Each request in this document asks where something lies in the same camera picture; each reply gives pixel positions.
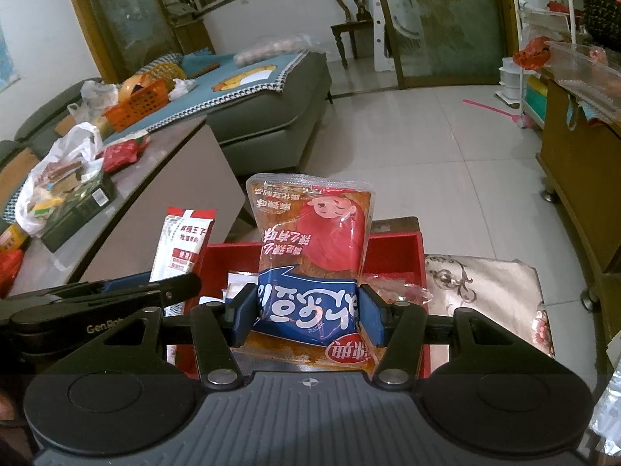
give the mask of cartoon girl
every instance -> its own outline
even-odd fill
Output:
[[[327,271],[358,271],[364,244],[365,219],[349,198],[317,196],[300,212],[296,231],[311,235],[304,255]]]

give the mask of white and red snack packet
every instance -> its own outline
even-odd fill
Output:
[[[151,278],[157,282],[184,273],[190,273],[198,261],[203,245],[207,245],[215,219],[215,210],[183,210],[169,207],[164,219],[160,242],[155,252]],[[179,316],[185,303],[166,307],[167,317]],[[175,363],[176,345],[169,345],[167,361]]]

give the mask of blue blanket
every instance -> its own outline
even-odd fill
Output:
[[[283,54],[243,68],[235,64],[233,54],[210,56],[207,63],[219,62],[220,67],[198,77],[192,91],[147,115],[123,132],[112,135],[106,143],[139,130],[154,132],[175,120],[200,111],[217,110],[225,104],[263,90],[282,92],[287,76],[306,54]]]

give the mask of cartoon face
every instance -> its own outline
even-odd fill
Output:
[[[234,89],[240,87],[245,83],[257,82],[257,80],[268,79],[272,71],[276,69],[275,65],[269,64],[266,66],[260,66],[259,68],[253,68],[252,70],[245,71],[237,74],[234,77],[229,77],[220,83],[213,86],[214,91],[226,91],[227,89]]]
[[[347,198],[340,196],[317,196],[308,202],[318,216],[324,219],[347,217],[356,212],[356,207]]]

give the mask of metal screw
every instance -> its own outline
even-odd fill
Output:
[[[216,385],[229,385],[237,380],[237,373],[228,368],[220,368],[219,370],[213,370],[207,375],[207,380]]]
[[[388,370],[383,370],[378,375],[378,378],[389,385],[400,385],[408,381],[410,378],[408,374],[397,368],[390,368]]]

